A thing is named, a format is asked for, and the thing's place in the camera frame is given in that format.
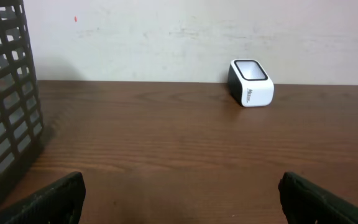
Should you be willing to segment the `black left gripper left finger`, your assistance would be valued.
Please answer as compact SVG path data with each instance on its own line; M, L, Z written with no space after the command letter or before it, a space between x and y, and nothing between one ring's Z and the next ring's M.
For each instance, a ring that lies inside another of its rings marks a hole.
M78 224L86 195L81 172L72 172L0 211L0 224Z

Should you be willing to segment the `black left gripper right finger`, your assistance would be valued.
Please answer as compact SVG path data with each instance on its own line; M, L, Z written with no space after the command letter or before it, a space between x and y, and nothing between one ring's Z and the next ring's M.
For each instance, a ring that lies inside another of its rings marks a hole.
M278 190L291 224L358 224L358 207L297 175L285 172Z

